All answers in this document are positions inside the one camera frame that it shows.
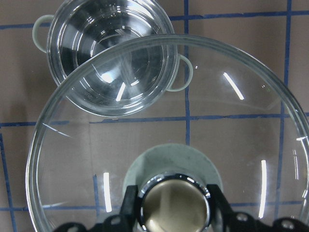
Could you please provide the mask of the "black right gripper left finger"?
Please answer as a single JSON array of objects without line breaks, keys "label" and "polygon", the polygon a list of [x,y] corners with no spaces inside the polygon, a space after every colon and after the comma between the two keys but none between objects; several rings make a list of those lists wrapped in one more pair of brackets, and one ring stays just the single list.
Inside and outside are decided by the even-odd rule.
[{"label": "black right gripper left finger", "polygon": [[123,232],[132,232],[137,221],[137,211],[140,204],[138,192],[137,185],[130,185],[126,188],[120,209],[121,229]]}]

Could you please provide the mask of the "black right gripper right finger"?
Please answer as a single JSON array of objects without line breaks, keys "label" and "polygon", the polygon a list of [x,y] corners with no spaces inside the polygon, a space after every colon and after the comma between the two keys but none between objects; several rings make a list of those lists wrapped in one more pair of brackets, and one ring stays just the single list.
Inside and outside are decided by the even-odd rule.
[{"label": "black right gripper right finger", "polygon": [[208,184],[210,203],[210,225],[215,232],[226,232],[233,210],[223,192],[216,184]]}]

